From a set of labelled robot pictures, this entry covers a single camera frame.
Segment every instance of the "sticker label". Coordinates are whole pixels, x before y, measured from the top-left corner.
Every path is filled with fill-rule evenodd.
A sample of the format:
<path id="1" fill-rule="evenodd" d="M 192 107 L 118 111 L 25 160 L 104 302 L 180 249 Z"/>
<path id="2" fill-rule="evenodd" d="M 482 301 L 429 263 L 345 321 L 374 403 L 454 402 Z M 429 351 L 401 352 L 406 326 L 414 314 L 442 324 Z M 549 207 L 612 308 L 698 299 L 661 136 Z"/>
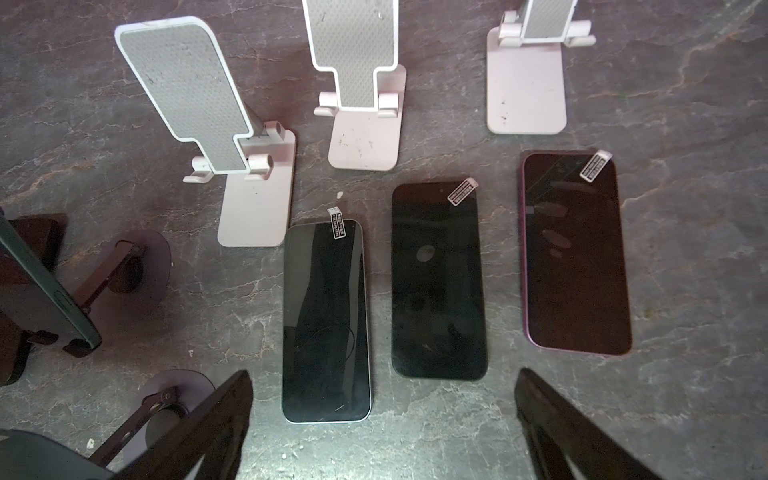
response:
<path id="1" fill-rule="evenodd" d="M 464 180 L 461 185 L 456 187 L 456 190 L 448 195 L 448 201 L 451 202 L 451 205 L 454 207 L 458 207 L 462 200 L 464 200 L 477 187 L 478 183 L 475 181 L 475 179 L 469 177 Z"/>
<path id="2" fill-rule="evenodd" d="M 329 208 L 328 213 L 331 214 L 331 228 L 333 229 L 333 239 L 346 237 L 346 231 L 344 230 L 344 218 L 341 216 L 341 210 L 338 207 Z"/>
<path id="3" fill-rule="evenodd" d="M 598 174 L 608 164 L 608 161 L 613 157 L 611 152 L 605 150 L 598 150 L 592 158 L 589 159 L 584 168 L 581 169 L 579 177 L 585 179 L 587 182 L 592 183 L 594 179 L 598 177 Z"/>

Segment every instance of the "black phone screen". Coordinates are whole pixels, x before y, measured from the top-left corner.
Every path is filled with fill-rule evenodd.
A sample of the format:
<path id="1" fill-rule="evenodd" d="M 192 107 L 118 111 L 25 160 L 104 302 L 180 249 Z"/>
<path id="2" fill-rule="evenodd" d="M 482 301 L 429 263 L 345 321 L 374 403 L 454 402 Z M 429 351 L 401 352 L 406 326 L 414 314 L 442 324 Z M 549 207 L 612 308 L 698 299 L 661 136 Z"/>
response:
<path id="1" fill-rule="evenodd" d="M 536 345 L 621 355 L 632 345 L 616 167 L 592 183 L 589 153 L 523 162 L 525 329 Z"/>
<path id="2" fill-rule="evenodd" d="M 392 194 L 392 365 L 404 376 L 480 379 L 488 368 L 477 198 L 461 182 Z"/>
<path id="3" fill-rule="evenodd" d="M 344 220 L 291 227 L 285 239 L 283 414 L 355 422 L 371 409 L 362 228 Z"/>

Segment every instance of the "green phone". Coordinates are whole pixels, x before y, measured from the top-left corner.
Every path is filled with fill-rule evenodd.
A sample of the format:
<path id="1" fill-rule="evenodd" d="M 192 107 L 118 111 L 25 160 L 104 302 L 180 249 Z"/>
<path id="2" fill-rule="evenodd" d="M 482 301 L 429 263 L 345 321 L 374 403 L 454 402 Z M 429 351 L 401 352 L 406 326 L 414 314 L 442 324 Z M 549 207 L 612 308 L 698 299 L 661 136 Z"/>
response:
<path id="1" fill-rule="evenodd" d="M 0 313 L 23 330 L 53 333 L 87 349 L 99 346 L 94 324 L 2 215 L 0 243 Z"/>

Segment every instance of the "white phone stand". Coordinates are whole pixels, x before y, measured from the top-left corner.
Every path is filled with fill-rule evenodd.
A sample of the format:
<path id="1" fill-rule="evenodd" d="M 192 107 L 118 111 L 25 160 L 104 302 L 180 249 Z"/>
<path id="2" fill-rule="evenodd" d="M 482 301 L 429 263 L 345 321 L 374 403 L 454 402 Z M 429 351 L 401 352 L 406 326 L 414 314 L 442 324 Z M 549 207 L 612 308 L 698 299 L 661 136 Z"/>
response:
<path id="1" fill-rule="evenodd" d="M 275 247 L 290 215 L 296 136 L 261 121 L 242 101 L 210 27 L 197 17 L 120 25 L 115 41 L 179 141 L 193 141 L 189 184 L 226 174 L 218 239 L 225 247 Z"/>
<path id="2" fill-rule="evenodd" d="M 406 94 L 398 65 L 398 0 L 303 0 L 312 63 L 331 71 L 315 115 L 333 117 L 328 161 L 336 168 L 391 170 L 397 164 Z"/>
<path id="3" fill-rule="evenodd" d="M 557 134 L 567 123 L 560 43 L 594 45 L 592 22 L 572 22 L 578 0 L 526 0 L 488 33 L 488 129 Z"/>

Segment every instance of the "marble veining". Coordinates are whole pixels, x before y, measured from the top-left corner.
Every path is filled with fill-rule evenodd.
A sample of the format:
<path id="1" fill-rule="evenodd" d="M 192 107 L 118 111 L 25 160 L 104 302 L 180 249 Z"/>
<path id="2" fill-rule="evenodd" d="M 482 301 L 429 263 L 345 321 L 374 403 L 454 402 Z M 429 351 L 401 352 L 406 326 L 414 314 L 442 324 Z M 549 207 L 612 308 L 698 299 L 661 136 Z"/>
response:
<path id="1" fill-rule="evenodd" d="M 299 0 L 0 5 L 0 204 L 60 212 L 57 270 L 74 289 L 117 232 L 158 230 L 174 256 L 166 300 L 73 359 L 35 348 L 0 389 L 0 425 L 89 455 L 156 372 L 218 384 L 248 369 L 255 401 L 239 478 L 532 478 L 513 387 L 535 369 L 665 478 L 768 478 L 768 3 L 581 0 L 598 43 L 565 49 L 568 126 L 485 126 L 485 36 L 513 2 L 401 2 L 408 68 L 392 172 L 335 170 L 333 88 L 313 69 Z M 243 99 L 296 132 L 292 223 L 340 206 L 366 232 L 373 409 L 353 425 L 290 425 L 280 411 L 283 249 L 216 240 L 224 179 L 183 184 L 196 154 L 173 139 L 120 55 L 119 24 L 196 15 L 217 33 Z M 521 152 L 600 147 L 619 172 L 634 348 L 549 352 L 522 333 Z M 490 366 L 479 382 L 404 379 L 389 362 L 390 197 L 403 183 L 479 183 Z M 337 193 L 343 196 L 337 200 Z M 112 464 L 122 466 L 122 457 Z"/>

